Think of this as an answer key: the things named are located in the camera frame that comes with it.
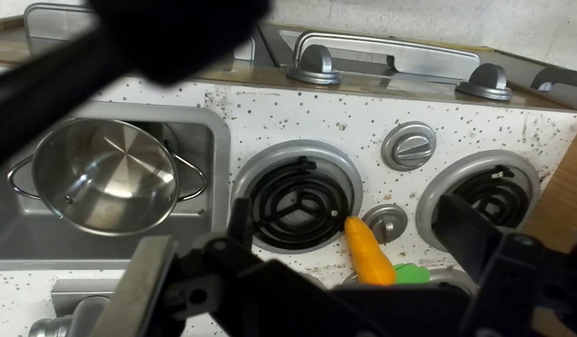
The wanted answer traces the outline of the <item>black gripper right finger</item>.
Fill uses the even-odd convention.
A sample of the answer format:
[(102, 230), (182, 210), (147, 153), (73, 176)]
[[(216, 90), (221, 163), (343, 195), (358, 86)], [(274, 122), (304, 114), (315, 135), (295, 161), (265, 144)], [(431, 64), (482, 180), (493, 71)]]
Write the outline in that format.
[(439, 200), (435, 236), (478, 285), (461, 337), (534, 337), (538, 268), (525, 258), (534, 241), (517, 241), (484, 219), (467, 200)]

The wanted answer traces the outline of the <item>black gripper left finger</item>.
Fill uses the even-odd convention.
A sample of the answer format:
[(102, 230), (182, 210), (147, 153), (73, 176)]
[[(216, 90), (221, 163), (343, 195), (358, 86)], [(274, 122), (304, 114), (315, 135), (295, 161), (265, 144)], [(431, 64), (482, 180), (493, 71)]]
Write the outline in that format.
[(175, 253), (171, 236), (143, 238), (90, 337), (145, 337)]

